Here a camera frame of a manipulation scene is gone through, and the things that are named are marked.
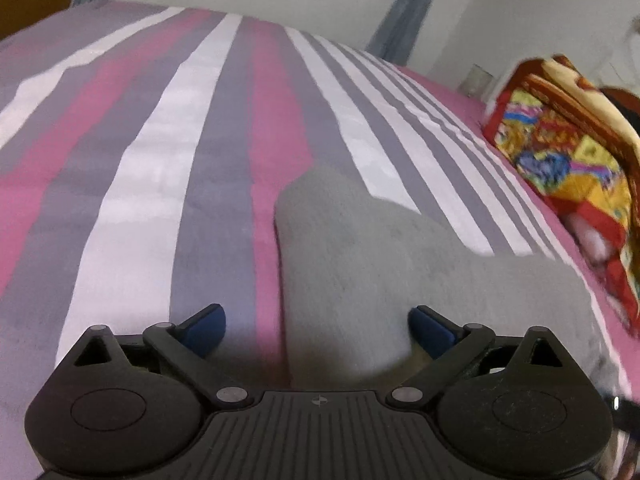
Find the striped pink grey bedsheet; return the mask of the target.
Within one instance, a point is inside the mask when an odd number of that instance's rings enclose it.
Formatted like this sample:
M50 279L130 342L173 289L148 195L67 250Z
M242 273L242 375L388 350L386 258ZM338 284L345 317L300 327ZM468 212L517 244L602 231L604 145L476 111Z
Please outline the striped pink grey bedsheet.
M367 53L198 9L94 2L1 45L1 474L32 479L29 402L86 327L206 304L219 364L303 383L343 360L292 341L274 203L312 166L449 226L480 254L564 262L586 367L636 396L639 344L551 210L483 139L480 103Z

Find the brown wooden headboard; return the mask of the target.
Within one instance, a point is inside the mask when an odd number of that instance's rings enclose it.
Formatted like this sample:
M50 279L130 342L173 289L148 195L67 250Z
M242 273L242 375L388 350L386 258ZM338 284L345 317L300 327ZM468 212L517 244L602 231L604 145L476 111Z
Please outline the brown wooden headboard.
M640 99L638 96L623 88L602 87L601 91L618 108L636 133L639 133Z

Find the colourful patterned blanket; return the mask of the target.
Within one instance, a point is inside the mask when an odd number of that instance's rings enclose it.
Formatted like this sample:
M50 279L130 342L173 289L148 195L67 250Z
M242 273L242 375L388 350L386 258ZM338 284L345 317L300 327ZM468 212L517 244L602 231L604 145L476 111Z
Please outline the colourful patterned blanket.
M639 133L553 55L515 67L483 136L560 218L638 334Z

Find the grey pants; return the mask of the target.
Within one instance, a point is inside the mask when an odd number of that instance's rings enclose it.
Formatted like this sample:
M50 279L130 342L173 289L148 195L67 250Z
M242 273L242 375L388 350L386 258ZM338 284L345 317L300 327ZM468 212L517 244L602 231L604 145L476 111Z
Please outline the grey pants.
M503 336L548 327L599 389L620 388L587 287L564 262L479 255L446 226L323 167L282 191L274 222L296 389L388 389L416 374L430 357L408 315L422 304Z

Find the right grey curtain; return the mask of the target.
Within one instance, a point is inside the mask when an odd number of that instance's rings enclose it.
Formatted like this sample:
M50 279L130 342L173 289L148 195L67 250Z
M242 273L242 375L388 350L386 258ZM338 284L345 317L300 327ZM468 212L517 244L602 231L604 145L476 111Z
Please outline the right grey curtain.
M405 65L433 0L395 0L372 36L367 51L396 65Z

